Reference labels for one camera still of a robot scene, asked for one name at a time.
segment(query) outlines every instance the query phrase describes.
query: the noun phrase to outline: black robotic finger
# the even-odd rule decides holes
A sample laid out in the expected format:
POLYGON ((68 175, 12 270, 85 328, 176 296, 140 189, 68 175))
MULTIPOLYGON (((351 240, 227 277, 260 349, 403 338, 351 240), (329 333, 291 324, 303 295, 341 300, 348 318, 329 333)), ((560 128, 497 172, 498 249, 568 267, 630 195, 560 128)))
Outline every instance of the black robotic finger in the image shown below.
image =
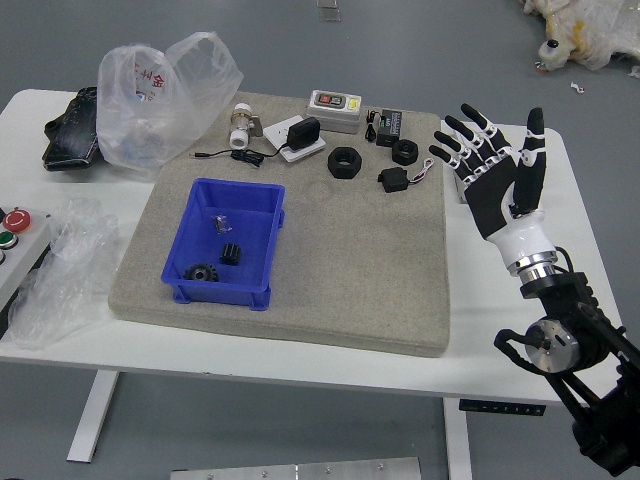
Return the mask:
POLYGON ((460 132, 464 138, 471 142, 473 148, 476 149, 480 158, 482 158, 482 162, 486 164, 487 167, 492 167, 500 160, 498 154, 493 150, 491 144, 485 141, 484 137, 478 135, 476 132, 467 127, 464 123, 458 120, 451 115, 447 115, 444 119, 445 123, 449 125, 451 128, 460 132))
POLYGON ((504 138, 504 135, 500 131, 500 129, 493 123, 491 123, 491 121, 487 117, 485 117, 482 113, 480 113, 467 103, 463 103, 460 109, 462 110, 462 113, 473 120, 476 125, 480 127, 487 138, 489 138, 493 149, 496 151, 500 159, 512 155, 513 147, 504 138))
POLYGON ((441 158, 447 165, 453 168, 458 177, 460 177, 460 180, 462 180, 465 185, 470 185, 476 179, 476 176, 464 162, 461 162, 457 158, 452 157, 451 155, 449 155, 449 153, 447 153, 437 145, 430 145, 429 151, 436 157, 441 158))
POLYGON ((458 142, 457 140, 454 140, 453 138, 451 138, 446 133, 442 133, 440 131, 436 131, 433 134, 433 136, 436 138, 436 140, 438 140, 440 143, 442 143, 442 144, 446 145, 447 147, 449 147, 451 150, 456 152, 458 155, 460 155, 464 151, 464 146, 461 145, 460 142, 458 142))
POLYGON ((433 136, 440 143, 446 145, 453 150, 462 159, 469 169, 476 175, 482 175, 487 171, 487 167, 484 162, 478 157, 478 155, 465 145, 461 145, 458 141, 451 138, 446 133, 436 131, 433 136))
POLYGON ((534 108, 529 112, 527 134, 513 187, 511 213, 514 216, 525 215, 538 208, 546 167, 544 118, 542 109, 534 108))

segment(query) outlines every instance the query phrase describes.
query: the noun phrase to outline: green button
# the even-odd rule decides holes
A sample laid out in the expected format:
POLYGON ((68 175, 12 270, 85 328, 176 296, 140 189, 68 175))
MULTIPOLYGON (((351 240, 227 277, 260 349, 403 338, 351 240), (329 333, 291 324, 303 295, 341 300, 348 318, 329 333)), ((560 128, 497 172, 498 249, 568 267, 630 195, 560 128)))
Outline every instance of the green button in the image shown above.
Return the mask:
POLYGON ((18 237, 11 232, 0 232, 0 248, 7 250, 18 243, 18 237))

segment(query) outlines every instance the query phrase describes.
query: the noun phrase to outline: plastic bag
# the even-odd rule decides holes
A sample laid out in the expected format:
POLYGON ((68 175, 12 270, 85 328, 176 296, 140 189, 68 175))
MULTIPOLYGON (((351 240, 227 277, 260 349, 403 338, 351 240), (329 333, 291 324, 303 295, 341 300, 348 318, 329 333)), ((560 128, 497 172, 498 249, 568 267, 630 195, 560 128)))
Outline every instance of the plastic bag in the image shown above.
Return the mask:
POLYGON ((118 265, 118 220, 103 216, 99 201, 70 200, 51 216, 50 229, 51 251, 20 285, 2 338, 31 350, 99 325, 118 265))
POLYGON ((556 70, 572 60, 590 70, 616 53, 640 60, 638 0, 525 0, 524 13, 541 14, 547 38, 538 50, 543 69, 556 70))
POLYGON ((199 139, 243 75, 215 33, 194 33, 166 53, 145 45, 111 50, 98 72, 96 131, 114 165, 154 169, 199 139))

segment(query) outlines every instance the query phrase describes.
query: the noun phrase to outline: red button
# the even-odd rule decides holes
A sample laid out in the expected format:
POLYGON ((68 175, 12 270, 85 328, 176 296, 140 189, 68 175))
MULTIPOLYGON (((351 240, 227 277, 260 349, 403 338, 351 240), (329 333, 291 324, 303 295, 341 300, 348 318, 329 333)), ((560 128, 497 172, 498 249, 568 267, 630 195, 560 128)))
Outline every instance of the red button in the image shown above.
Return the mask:
POLYGON ((2 219, 2 226, 12 233, 24 232, 31 225, 31 215, 26 210, 11 210, 2 219))

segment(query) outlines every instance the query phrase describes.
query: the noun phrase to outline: small black gear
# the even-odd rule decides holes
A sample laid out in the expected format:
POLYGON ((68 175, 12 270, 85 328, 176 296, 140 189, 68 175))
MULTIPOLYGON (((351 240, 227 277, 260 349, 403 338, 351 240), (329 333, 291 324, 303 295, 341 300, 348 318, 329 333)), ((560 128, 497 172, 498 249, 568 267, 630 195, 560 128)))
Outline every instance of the small black gear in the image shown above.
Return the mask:
POLYGON ((208 263, 195 263, 184 272, 185 280, 199 280, 201 282, 217 282, 218 272, 208 263))

